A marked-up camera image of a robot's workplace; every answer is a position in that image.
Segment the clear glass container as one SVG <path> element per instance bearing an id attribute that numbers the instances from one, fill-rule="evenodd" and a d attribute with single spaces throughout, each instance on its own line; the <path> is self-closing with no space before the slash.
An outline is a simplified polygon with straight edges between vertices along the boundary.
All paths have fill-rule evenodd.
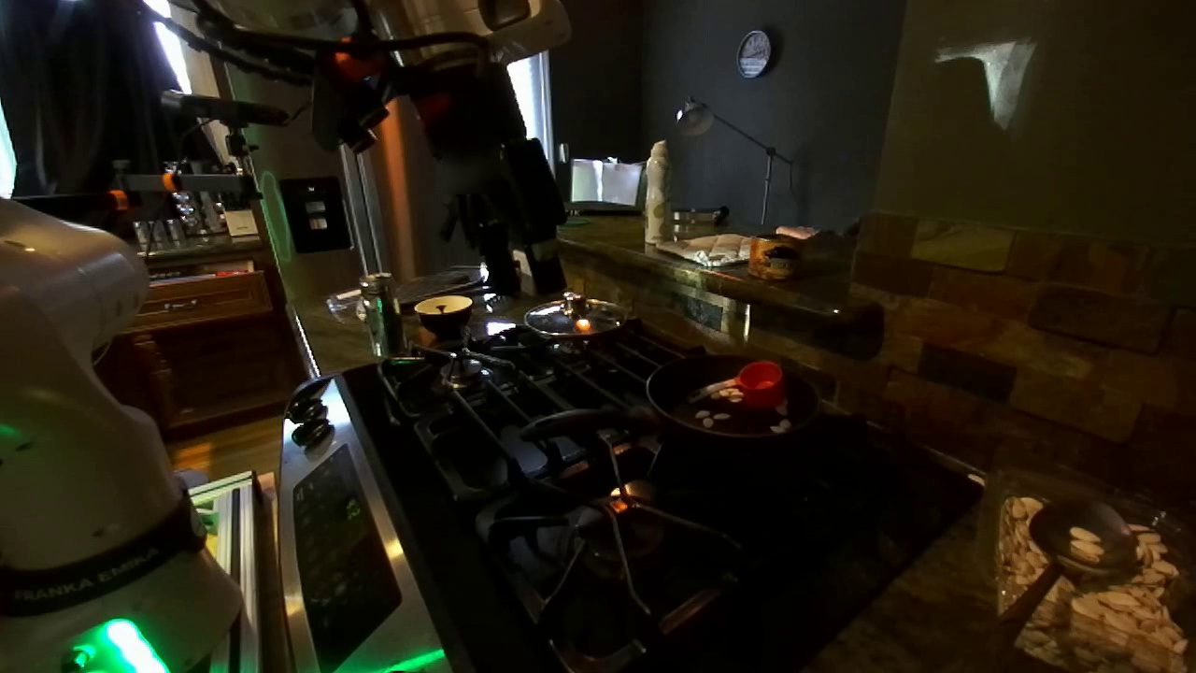
<path id="1" fill-rule="evenodd" d="M 1055 501 L 1096 498 L 1135 542 L 1124 579 L 1058 579 L 1014 640 L 1020 668 L 1049 673 L 1196 673 L 1196 519 L 1058 465 L 1006 467 L 984 487 L 981 540 L 997 610 L 1046 570 L 1031 524 Z"/>

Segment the dark curtain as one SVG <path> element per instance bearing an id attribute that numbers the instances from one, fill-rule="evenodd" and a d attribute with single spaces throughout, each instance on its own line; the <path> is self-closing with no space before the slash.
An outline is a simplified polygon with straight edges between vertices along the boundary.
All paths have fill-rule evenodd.
<path id="1" fill-rule="evenodd" d="M 0 0 L 0 108 L 17 197 L 103 191 L 181 155 L 177 80 L 145 0 Z"/>

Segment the black wall switch plate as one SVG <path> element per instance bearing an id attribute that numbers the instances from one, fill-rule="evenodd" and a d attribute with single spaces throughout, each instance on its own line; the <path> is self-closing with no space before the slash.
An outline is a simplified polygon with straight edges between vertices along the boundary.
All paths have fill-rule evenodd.
<path id="1" fill-rule="evenodd" d="M 353 247 L 338 178 L 281 179 L 277 190 L 295 252 L 321 253 Z"/>

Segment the heap of white seeds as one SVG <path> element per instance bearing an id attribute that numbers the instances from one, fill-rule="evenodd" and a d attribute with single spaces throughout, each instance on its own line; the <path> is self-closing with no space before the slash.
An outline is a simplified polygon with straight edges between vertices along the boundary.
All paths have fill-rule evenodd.
<path id="1" fill-rule="evenodd" d="M 999 507 L 994 561 L 1000 612 L 1046 565 L 1029 534 L 1029 519 L 1043 506 L 1032 495 L 1009 495 Z M 1196 599 L 1196 555 L 1167 516 L 1116 510 L 1136 537 L 1136 573 L 1117 580 L 1058 579 L 1014 647 L 1067 673 L 1196 673 L 1196 619 L 1180 618 Z"/>

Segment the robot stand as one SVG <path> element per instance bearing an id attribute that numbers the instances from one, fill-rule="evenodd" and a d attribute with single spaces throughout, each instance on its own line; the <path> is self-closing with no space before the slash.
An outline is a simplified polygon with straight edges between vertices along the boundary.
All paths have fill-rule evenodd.
<path id="1" fill-rule="evenodd" d="M 206 549 L 242 593 L 243 608 L 226 640 L 188 673 L 285 673 L 285 634 L 277 626 L 277 558 L 271 502 L 254 470 L 194 482 L 189 494 L 206 528 Z"/>

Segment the black desk lamp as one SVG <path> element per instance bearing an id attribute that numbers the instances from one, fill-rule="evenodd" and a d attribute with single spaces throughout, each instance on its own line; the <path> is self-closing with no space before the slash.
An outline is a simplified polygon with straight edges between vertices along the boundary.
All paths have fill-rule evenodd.
<path id="1" fill-rule="evenodd" d="M 759 227 L 773 227 L 775 230 L 776 225 L 771 222 L 771 191 L 774 186 L 774 175 L 775 166 L 783 165 L 787 171 L 787 179 L 785 182 L 786 191 L 791 196 L 794 196 L 794 159 L 786 157 L 781 149 L 775 148 L 753 136 L 751 133 L 745 131 L 745 129 L 731 123 L 730 120 L 724 118 L 719 115 L 708 103 L 702 102 L 695 97 L 687 98 L 682 106 L 676 110 L 676 129 L 683 134 L 683 136 L 701 136 L 706 131 L 710 131 L 714 126 L 722 126 L 725 129 L 734 133 L 736 136 L 744 139 L 748 143 L 755 146 L 755 148 L 761 149 L 765 157 L 765 169 L 762 186 L 762 204 L 761 204 L 761 216 Z"/>

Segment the wooden drawer cabinet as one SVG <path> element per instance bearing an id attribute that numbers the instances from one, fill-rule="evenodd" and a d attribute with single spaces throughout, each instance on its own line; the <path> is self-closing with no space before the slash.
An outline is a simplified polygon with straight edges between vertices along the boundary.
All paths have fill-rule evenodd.
<path id="1" fill-rule="evenodd" d="M 166 440 L 277 416 L 303 378 L 270 271 L 150 286 L 132 328 L 94 371 Z"/>

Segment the patterned cloth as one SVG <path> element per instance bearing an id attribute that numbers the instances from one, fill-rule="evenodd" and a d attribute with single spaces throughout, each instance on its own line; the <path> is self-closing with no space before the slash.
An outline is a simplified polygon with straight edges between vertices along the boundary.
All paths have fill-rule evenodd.
<path id="1" fill-rule="evenodd" d="M 742 265 L 750 261 L 753 238 L 750 235 L 718 234 L 659 241 L 657 251 L 675 255 L 682 261 L 704 268 Z"/>

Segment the black frying pan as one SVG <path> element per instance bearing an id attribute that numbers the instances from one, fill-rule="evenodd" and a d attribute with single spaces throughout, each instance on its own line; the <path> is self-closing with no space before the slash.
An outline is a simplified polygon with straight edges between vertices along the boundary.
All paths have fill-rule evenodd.
<path id="1" fill-rule="evenodd" d="M 580 408 L 529 422 L 527 440 L 615 429 L 675 438 L 777 443 L 820 416 L 819 392 L 797 372 L 773 361 L 733 354 L 681 357 L 658 367 L 645 384 L 646 404 Z"/>

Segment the small dark bowl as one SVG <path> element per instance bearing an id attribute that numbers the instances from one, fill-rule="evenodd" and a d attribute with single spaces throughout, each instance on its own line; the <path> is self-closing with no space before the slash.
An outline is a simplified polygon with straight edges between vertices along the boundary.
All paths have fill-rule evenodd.
<path id="1" fill-rule="evenodd" d="M 416 302 L 413 310 L 426 331 L 437 339 L 460 339 L 470 323 L 474 299 L 469 295 L 433 295 Z"/>

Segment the round wall clock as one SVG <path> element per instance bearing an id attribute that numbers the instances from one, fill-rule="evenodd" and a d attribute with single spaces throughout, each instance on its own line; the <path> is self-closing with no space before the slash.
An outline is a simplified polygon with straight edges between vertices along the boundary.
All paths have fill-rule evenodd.
<path id="1" fill-rule="evenodd" d="M 764 77 L 773 61 L 773 43 L 762 29 L 748 31 L 736 48 L 736 72 L 743 79 Z"/>

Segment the white paper bag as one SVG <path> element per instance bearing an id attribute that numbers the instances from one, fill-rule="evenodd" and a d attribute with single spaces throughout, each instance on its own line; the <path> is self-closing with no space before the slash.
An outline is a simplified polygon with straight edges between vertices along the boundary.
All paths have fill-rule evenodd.
<path id="1" fill-rule="evenodd" d="M 645 163 L 572 159 L 569 200 L 578 204 L 640 208 L 643 204 L 645 166 Z"/>

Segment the dark metal spoon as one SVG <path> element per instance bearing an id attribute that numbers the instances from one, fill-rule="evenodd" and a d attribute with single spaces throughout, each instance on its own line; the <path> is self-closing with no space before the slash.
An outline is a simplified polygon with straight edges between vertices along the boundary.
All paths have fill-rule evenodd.
<path id="1" fill-rule="evenodd" d="M 1119 512 L 1104 502 L 1046 503 L 1030 516 L 1029 534 L 1046 565 L 991 628 L 978 649 L 981 673 L 999 673 L 1019 634 L 1058 579 L 1128 579 L 1140 565 L 1136 537 Z"/>

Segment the orange jar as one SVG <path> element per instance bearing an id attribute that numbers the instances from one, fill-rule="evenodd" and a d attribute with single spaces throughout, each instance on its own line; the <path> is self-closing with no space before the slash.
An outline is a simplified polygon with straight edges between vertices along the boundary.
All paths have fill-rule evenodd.
<path id="1" fill-rule="evenodd" d="M 748 273 L 770 281 L 794 279 L 803 265 L 803 239 L 793 235 L 753 235 Z"/>

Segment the white bottle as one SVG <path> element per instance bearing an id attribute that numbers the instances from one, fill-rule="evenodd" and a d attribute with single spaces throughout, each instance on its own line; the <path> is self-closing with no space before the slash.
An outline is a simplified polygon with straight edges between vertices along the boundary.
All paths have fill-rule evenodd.
<path id="1" fill-rule="evenodd" d="M 666 226 L 672 218 L 670 206 L 671 161 L 666 140 L 657 141 L 649 149 L 643 178 L 645 241 L 658 244 L 665 238 Z"/>

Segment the stove burner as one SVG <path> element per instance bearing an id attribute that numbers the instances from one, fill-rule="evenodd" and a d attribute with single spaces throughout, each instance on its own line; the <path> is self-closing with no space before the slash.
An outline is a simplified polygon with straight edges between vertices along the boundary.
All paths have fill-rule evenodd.
<path id="1" fill-rule="evenodd" d="M 743 547 L 646 479 L 512 492 L 476 531 L 563 673 L 641 673 L 738 588 Z"/>
<path id="2" fill-rule="evenodd" d="M 478 388 L 483 384 L 492 383 L 494 371 L 504 371 L 513 375 L 520 373 L 508 359 L 474 351 L 465 345 L 460 345 L 456 350 L 410 345 L 410 351 L 413 356 L 423 357 L 425 361 L 438 362 L 443 386 L 456 392 L 470 391 L 470 388 Z"/>

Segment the window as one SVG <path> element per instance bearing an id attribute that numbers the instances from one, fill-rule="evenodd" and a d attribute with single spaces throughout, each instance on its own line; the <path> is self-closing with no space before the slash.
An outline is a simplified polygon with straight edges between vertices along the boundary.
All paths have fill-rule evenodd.
<path id="1" fill-rule="evenodd" d="M 146 6 L 146 8 L 153 11 L 157 16 L 173 22 L 175 17 L 170 0 L 140 1 Z M 159 45 L 161 45 L 161 53 L 166 57 L 167 67 L 170 67 L 173 73 L 175 81 L 177 82 L 177 90 L 179 90 L 181 93 L 193 93 L 191 73 L 188 71 L 187 56 L 182 39 L 161 22 L 154 22 L 154 31 Z"/>

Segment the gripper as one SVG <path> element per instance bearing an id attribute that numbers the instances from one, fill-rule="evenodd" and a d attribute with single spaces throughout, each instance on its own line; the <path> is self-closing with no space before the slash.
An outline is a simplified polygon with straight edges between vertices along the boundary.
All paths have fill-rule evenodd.
<path id="1" fill-rule="evenodd" d="M 492 197 L 515 201 L 515 239 L 535 292 L 562 293 L 557 227 L 567 218 L 563 200 L 541 141 L 525 139 L 526 126 L 505 65 L 448 65 L 432 72 L 419 90 L 419 120 L 437 161 L 437 178 L 452 196 L 440 225 L 443 241 L 451 241 L 460 230 L 466 244 L 481 255 L 492 292 L 520 295 L 507 226 Z"/>

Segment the orange measuring cup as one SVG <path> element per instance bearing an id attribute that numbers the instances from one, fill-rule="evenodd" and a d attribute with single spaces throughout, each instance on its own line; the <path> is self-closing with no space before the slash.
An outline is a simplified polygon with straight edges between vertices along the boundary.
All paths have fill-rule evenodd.
<path id="1" fill-rule="evenodd" d="M 787 400 L 783 371 L 777 363 L 756 361 L 742 367 L 734 378 L 718 380 L 696 388 L 687 397 L 695 404 L 709 397 L 727 397 L 743 402 L 749 408 L 777 408 Z"/>

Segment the scattered white seeds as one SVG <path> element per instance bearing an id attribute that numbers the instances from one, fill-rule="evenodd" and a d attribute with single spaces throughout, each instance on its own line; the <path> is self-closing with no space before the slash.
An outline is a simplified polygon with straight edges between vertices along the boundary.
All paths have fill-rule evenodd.
<path id="1" fill-rule="evenodd" d="M 780 435 L 794 429 L 787 402 L 777 408 L 749 408 L 743 402 L 727 397 L 709 397 L 692 404 L 692 420 L 706 430 L 730 434 Z"/>

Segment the glass pot lid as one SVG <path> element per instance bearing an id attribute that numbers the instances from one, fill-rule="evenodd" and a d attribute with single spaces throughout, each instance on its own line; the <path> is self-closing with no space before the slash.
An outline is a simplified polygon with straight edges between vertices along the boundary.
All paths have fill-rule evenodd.
<path id="1" fill-rule="evenodd" d="M 526 328 L 549 339 L 592 339 L 618 331 L 631 312 L 616 302 L 580 293 L 565 293 L 559 301 L 539 304 L 524 314 Z"/>

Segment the stainless gas stove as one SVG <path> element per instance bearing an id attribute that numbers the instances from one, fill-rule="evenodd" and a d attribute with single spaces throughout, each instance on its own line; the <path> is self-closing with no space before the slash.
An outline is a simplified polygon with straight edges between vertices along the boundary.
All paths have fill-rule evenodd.
<path id="1" fill-rule="evenodd" d="M 512 492 L 652 482 L 667 510 L 743 547 L 738 588 L 641 673 L 803 669 L 978 501 L 957 470 L 889 443 L 862 417 L 820 416 L 777 443 L 602 429 L 527 440 L 580 408 L 646 404 L 658 367 L 706 356 L 637 322 L 598 339 L 513 325 L 464 344 L 513 362 L 445 388 L 440 365 L 393 357 L 313 379 L 332 438 L 286 421 L 283 582 L 295 673 L 563 673 L 476 531 Z M 456 350 L 458 344 L 434 345 Z"/>

